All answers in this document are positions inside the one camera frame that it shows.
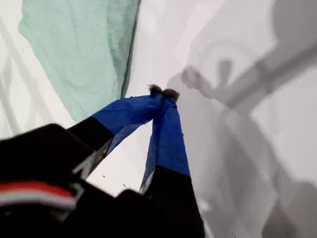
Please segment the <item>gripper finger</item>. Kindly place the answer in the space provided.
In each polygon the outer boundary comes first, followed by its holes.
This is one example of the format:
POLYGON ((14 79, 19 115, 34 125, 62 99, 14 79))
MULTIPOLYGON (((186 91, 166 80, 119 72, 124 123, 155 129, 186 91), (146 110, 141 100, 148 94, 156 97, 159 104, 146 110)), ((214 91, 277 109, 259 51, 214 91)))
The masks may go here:
POLYGON ((196 202, 184 136, 173 89, 161 92, 154 116, 143 177, 143 195, 153 205, 154 235, 160 238, 203 238, 204 223, 196 202))
POLYGON ((73 169, 75 174, 86 179, 126 137, 154 118, 163 102, 163 90, 150 85, 149 91, 149 95, 116 100, 68 129, 93 149, 92 155, 73 169))

